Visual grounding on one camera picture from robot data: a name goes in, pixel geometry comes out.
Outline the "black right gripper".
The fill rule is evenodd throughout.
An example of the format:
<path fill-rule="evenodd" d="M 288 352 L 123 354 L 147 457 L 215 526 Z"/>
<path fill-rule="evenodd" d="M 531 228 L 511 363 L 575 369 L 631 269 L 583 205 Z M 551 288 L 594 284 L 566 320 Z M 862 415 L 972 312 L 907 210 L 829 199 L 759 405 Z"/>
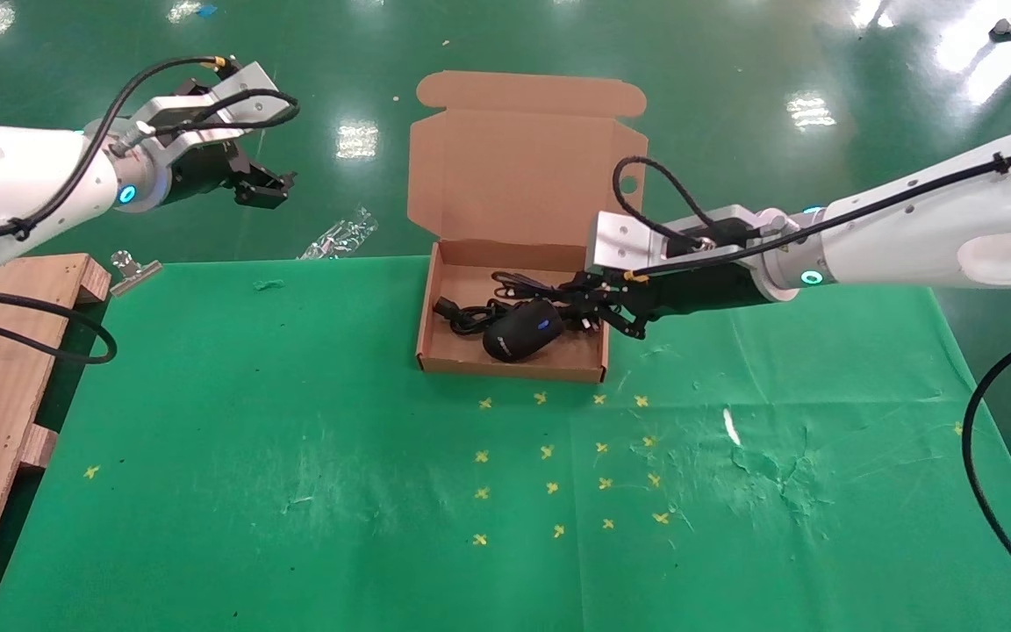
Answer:
<path fill-rule="evenodd" d="M 562 301 L 586 301 L 587 312 L 629 339 L 645 340 L 650 321 L 663 317 L 685 317 L 702 311 L 723 311 L 771 303 L 756 284 L 750 268 L 739 263 L 718 267 L 686 269 L 669 275 L 652 276 L 642 286 L 642 298 L 610 298 L 642 284 L 643 275 L 633 271 L 575 273 L 558 284 Z"/>

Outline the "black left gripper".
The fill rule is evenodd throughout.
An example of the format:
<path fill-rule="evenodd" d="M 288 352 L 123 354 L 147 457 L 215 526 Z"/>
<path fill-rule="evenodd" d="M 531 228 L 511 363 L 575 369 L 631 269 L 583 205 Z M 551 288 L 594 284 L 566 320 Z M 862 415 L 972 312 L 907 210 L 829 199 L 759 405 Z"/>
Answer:
<path fill-rule="evenodd" d="M 168 166 L 168 192 L 161 205 L 172 205 L 197 195 L 220 189 L 233 189 L 238 205 L 273 211 L 283 204 L 294 185 L 297 173 L 278 175 L 260 163 L 250 163 L 246 180 L 237 184 L 238 173 L 246 173 L 247 153 L 237 141 L 225 141 L 189 149 Z"/>

